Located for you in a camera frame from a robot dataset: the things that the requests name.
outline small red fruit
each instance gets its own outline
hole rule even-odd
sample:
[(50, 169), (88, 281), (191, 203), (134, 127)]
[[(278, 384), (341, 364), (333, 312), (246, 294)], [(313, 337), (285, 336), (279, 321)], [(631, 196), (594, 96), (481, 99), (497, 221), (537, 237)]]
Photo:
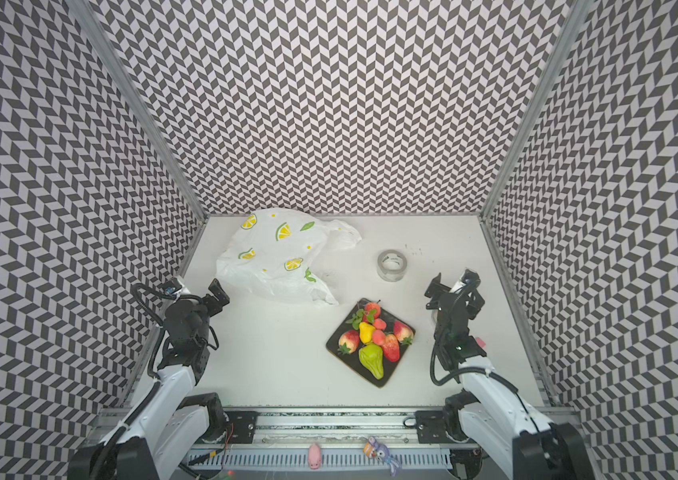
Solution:
[(387, 360), (390, 360), (391, 362), (400, 360), (400, 345), (397, 343), (397, 337), (392, 333), (384, 337), (382, 350), (384, 351), (384, 358)]
[(383, 345), (384, 344), (384, 332), (381, 330), (374, 330), (373, 333), (371, 333), (371, 341), (374, 342), (377, 345)]
[(379, 315), (382, 314), (382, 307), (380, 307), (378, 303), (376, 302), (366, 303), (365, 311), (370, 312), (372, 310), (375, 310), (375, 312), (373, 312), (373, 318), (379, 318)]
[(393, 331), (395, 332), (395, 337), (397, 338), (398, 342), (402, 343), (403, 345), (410, 345), (411, 341), (413, 341), (413, 332), (405, 323), (395, 320)]
[(342, 355), (349, 355), (355, 350), (360, 343), (360, 334), (357, 330), (348, 330), (341, 337), (339, 337), (339, 353)]

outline patterned wall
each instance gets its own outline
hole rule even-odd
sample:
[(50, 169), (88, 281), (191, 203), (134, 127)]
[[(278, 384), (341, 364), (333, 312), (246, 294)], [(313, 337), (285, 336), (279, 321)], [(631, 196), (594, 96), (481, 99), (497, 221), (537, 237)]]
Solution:
[(92, 0), (214, 214), (478, 211), (570, 0)]
[(196, 224), (62, 4), (0, 0), (0, 478), (63, 478)]
[(492, 226), (604, 472), (678, 478), (678, 0), (595, 3)]

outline table surface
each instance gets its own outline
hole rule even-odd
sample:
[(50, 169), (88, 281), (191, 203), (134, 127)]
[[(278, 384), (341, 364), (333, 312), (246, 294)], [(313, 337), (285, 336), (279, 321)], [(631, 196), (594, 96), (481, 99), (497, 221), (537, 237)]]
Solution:
[[(225, 406), (442, 406), (461, 387), (434, 386), (430, 354), (432, 312), (424, 290), (442, 272), (451, 285), (465, 268), (478, 272), (486, 305), (470, 330), (486, 342), (497, 372), (514, 383), (531, 404), (542, 397), (520, 341), (476, 216), (332, 216), (358, 229), (363, 240), (350, 250), (324, 251), (310, 266), (331, 288), (338, 306), (295, 306), (223, 285), (230, 304), (210, 319), (220, 342), (193, 393), (217, 392)], [(243, 217), (209, 219), (184, 281), (204, 295), (216, 272), (216, 258)], [(383, 250), (403, 252), (405, 277), (385, 282), (376, 273)], [(416, 328), (416, 339), (381, 389), (331, 355), (326, 340), (359, 298), (381, 299), (382, 308)], [(438, 378), (445, 371), (436, 363)], [(140, 385), (135, 398), (146, 392)]]

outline pink pig toy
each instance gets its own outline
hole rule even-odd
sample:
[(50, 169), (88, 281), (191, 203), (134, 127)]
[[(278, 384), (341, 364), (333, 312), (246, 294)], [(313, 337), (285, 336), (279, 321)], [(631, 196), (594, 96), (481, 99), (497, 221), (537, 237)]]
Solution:
[(320, 452), (320, 446), (313, 443), (310, 447), (310, 452), (306, 455), (306, 462), (310, 464), (310, 468), (317, 470), (323, 463), (323, 454)]

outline lemon print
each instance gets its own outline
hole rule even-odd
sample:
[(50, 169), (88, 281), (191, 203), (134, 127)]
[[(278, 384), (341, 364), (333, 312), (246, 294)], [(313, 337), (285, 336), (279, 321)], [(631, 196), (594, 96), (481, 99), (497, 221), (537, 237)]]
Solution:
[(240, 226), (243, 230), (248, 230), (252, 226), (256, 225), (256, 215), (250, 215), (245, 222)]
[(288, 260), (285, 264), (286, 270), (290, 272), (292, 270), (299, 268), (301, 266), (302, 261), (304, 261), (304, 259), (301, 258), (293, 258), (291, 260)]
[(288, 228), (288, 223), (280, 224), (280, 226), (278, 226), (277, 230), (275, 231), (275, 239), (282, 240), (287, 236), (290, 236), (290, 228)]
[(250, 260), (256, 256), (256, 252), (254, 252), (254, 249), (248, 249), (248, 252), (243, 252), (242, 254), (238, 255), (238, 258), (243, 259), (243, 260)]

